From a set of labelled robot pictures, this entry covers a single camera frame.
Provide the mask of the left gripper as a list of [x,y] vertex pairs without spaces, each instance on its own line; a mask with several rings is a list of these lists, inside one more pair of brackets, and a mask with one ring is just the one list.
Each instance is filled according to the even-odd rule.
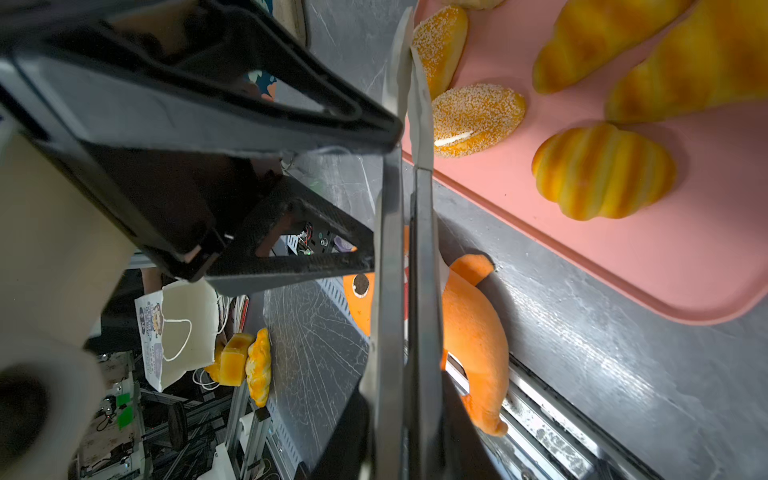
[[209,273],[281,181],[238,49],[252,3],[5,1],[1,104],[165,273]]

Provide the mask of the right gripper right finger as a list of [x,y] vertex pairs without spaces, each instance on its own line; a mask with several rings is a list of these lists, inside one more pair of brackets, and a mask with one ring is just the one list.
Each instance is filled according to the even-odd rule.
[[501,476],[484,448],[450,375],[442,372],[441,378],[443,478],[499,480]]

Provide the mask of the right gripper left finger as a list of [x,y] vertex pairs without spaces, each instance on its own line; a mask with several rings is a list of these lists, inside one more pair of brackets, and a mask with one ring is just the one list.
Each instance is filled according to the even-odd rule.
[[310,479],[371,479],[371,407],[357,385]]

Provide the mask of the metal tongs with white tips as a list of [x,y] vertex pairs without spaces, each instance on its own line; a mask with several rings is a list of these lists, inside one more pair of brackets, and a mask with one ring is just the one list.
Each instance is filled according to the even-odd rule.
[[383,105],[407,128],[384,157],[374,230],[375,282],[362,479],[437,479],[443,466],[442,284],[433,203],[433,117],[414,10],[393,40]]

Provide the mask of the round ridged fake bread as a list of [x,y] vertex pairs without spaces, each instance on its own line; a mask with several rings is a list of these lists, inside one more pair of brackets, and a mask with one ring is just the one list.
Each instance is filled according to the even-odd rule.
[[609,123],[572,128],[534,154],[538,193],[576,221],[622,219],[666,196],[677,163],[660,144]]

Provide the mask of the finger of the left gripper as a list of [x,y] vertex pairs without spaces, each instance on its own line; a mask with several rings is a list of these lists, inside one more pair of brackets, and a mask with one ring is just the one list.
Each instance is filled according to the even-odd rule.
[[[139,109],[125,145],[251,154],[342,147],[386,154],[403,124],[328,70],[251,1],[164,1],[119,18]],[[319,105],[306,110],[243,91],[245,76],[272,74]]]
[[374,270],[373,232],[288,176],[246,217],[205,280],[234,297]]

